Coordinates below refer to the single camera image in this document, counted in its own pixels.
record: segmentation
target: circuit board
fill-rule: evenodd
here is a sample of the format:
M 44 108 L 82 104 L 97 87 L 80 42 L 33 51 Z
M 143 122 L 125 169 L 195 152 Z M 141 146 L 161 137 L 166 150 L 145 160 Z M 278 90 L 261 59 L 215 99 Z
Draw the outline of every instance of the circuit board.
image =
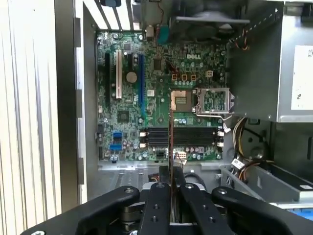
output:
M 158 45 L 141 33 L 98 33 L 99 159 L 166 161 L 170 107 L 174 148 L 187 161 L 220 159 L 218 118 L 195 115 L 195 88 L 223 88 L 225 45 Z M 207 93 L 209 109 L 223 96 Z

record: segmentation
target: pci express slot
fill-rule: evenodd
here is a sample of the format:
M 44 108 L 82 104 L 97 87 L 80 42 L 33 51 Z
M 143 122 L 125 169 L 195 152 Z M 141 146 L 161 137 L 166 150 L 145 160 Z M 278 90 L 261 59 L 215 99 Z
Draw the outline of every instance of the pci express slot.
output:
M 122 98 L 122 51 L 116 50 L 116 98 Z
M 105 54 L 105 77 L 104 77 L 104 89 L 105 89 L 105 105 L 110 107 L 110 53 Z
M 218 128 L 215 127 L 174 127 L 174 145 L 204 146 L 213 145 Z M 140 131 L 146 133 L 141 143 L 151 146 L 168 145 L 168 128 L 151 127 Z
M 138 58 L 138 78 L 139 78 L 139 89 L 138 89 L 138 100 L 139 106 L 141 109 L 141 115 L 145 116 L 145 104 L 144 104 L 144 95 L 145 95 L 145 71 L 144 71 L 144 56 L 139 55 Z

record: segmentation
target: fan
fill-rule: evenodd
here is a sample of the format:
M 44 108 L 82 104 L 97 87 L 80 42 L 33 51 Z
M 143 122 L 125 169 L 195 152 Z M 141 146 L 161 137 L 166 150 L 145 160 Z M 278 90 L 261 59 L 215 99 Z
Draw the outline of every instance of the fan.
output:
M 238 2 L 229 0 L 180 0 L 170 18 L 171 41 L 209 42 L 231 38 L 249 20 L 236 18 Z

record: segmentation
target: dell logo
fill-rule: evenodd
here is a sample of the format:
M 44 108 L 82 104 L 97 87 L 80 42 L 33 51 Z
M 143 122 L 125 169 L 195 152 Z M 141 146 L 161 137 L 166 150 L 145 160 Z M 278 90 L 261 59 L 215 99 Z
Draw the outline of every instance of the dell logo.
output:
M 187 54 L 187 59 L 200 60 L 201 57 L 200 57 L 199 54 L 198 55 L 189 55 L 189 54 Z

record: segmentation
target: green circuit board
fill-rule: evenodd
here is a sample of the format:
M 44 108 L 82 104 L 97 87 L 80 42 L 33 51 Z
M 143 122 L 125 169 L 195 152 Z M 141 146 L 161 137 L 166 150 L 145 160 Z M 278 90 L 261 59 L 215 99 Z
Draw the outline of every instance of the green circuit board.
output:
M 158 45 L 141 33 L 99 32 L 97 35 L 99 159 L 105 161 L 166 161 L 168 147 L 140 146 L 140 132 L 168 128 L 169 107 L 176 128 L 217 128 L 222 120 L 198 117 L 194 88 L 222 88 L 225 45 Z M 121 97 L 117 98 L 117 52 L 121 51 Z M 207 93 L 208 107 L 223 104 L 223 96 Z M 175 144 L 188 161 L 219 159 L 215 143 Z

